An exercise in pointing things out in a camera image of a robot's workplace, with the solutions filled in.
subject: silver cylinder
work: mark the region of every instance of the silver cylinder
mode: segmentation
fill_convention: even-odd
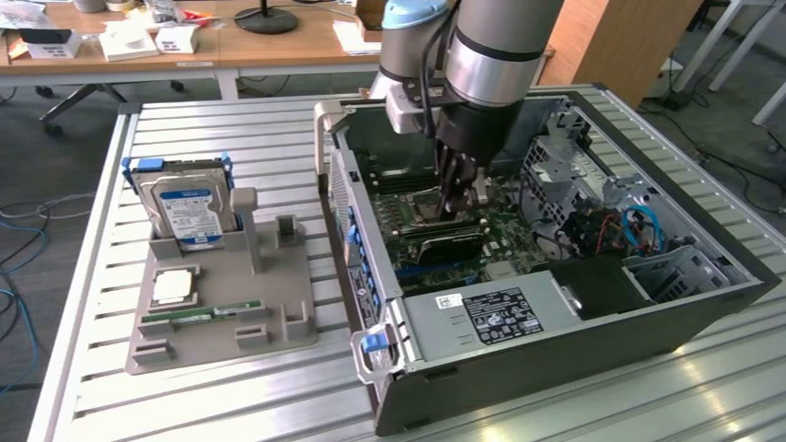
[[[462,0],[457,28],[497,51],[543,51],[561,8],[563,0]]]
[[[420,76],[420,61],[428,39],[437,30],[444,14],[424,23],[401,29],[384,29],[381,32],[381,55],[378,66],[381,72],[392,79]]]
[[[464,0],[445,68],[469,103],[502,107],[521,100],[563,0]]]
[[[539,59],[497,60],[453,39],[445,75],[458,97],[481,106],[501,107],[524,99],[539,63]]]

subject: chair leg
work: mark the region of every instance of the chair leg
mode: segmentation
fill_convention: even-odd
[[[65,112],[67,109],[73,107],[75,103],[78,103],[82,99],[85,99],[89,94],[91,94],[98,87],[95,85],[83,85],[69,95],[66,99],[59,101],[57,105],[49,109],[46,113],[38,118],[38,121],[42,124],[47,124],[57,115]]]
[[[99,84],[99,91],[105,92],[109,97],[114,99],[117,103],[127,103],[127,100],[119,95],[117,89],[107,83]]]

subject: metal slat table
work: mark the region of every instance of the metal slat table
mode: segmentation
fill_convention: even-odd
[[[549,90],[567,90],[552,87]],[[569,87],[780,276],[786,240],[607,92]],[[322,96],[149,104],[117,117],[29,440],[378,440],[354,377],[313,176]],[[628,166],[600,142],[615,171]],[[272,219],[304,221],[318,342],[278,354],[132,377],[122,372],[149,224],[117,173],[129,157],[226,151],[237,186]],[[786,435],[783,285],[669,355],[437,422],[388,441],[719,440]]]

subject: table leg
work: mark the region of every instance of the table leg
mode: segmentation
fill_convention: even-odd
[[[751,121],[755,125],[760,126],[765,123],[765,120],[769,118],[769,115],[772,115],[777,106],[783,104],[783,101],[786,101],[786,82],[783,83],[783,86],[780,86],[780,89],[777,89],[777,92],[775,92],[772,98],[763,105],[756,116],[752,117]]]
[[[237,70],[224,69],[216,71],[216,80],[218,80],[218,90],[221,91],[221,99],[225,101],[237,101],[240,99],[237,93],[236,80],[238,78]]]
[[[687,86],[689,79],[696,74],[696,71],[700,68],[700,64],[703,60],[707,58],[709,51],[716,45],[716,41],[720,39],[720,34],[731,24],[733,17],[739,13],[741,9],[741,0],[732,0],[732,3],[725,8],[725,12],[720,16],[720,19],[716,21],[716,24],[712,26],[712,30],[709,31],[709,35],[703,40],[696,53],[693,54],[692,58],[689,59],[689,63],[687,63],[685,70],[676,78],[676,83],[673,84],[673,91],[679,92]]]
[[[769,7],[769,10],[765,12],[765,14],[763,14],[759,22],[755,24],[755,26],[747,33],[745,39],[739,45],[739,48],[736,48],[736,51],[733,51],[732,58],[728,59],[728,62],[725,62],[725,65],[723,66],[723,69],[720,69],[720,72],[712,80],[712,83],[709,83],[711,91],[715,92],[723,86],[723,82],[728,79],[728,76],[732,74],[732,71],[739,65],[739,62],[741,62],[741,59],[745,56],[747,51],[749,51],[749,47],[761,36],[767,26],[769,26],[769,23],[772,23],[772,20],[777,16],[779,10],[783,8],[784,3],[786,0],[779,0],[777,2],[775,2],[772,7]]]

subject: white box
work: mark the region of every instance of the white box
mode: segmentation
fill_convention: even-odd
[[[196,26],[161,28],[156,36],[156,46],[162,53],[193,53],[197,42]]]
[[[156,43],[145,31],[140,31],[137,34],[123,34],[106,30],[98,35],[98,41],[106,62],[158,55]]]
[[[660,72],[657,73],[655,82],[649,86],[649,90],[647,91],[644,98],[663,99],[667,97],[669,95],[669,84],[673,85],[673,83],[676,83],[676,78],[681,73],[683,66],[671,60],[671,58],[667,58],[665,62],[663,62],[663,65],[660,66]]]
[[[71,32],[65,43],[25,42],[29,56],[33,58],[74,58],[82,45],[82,38]]]

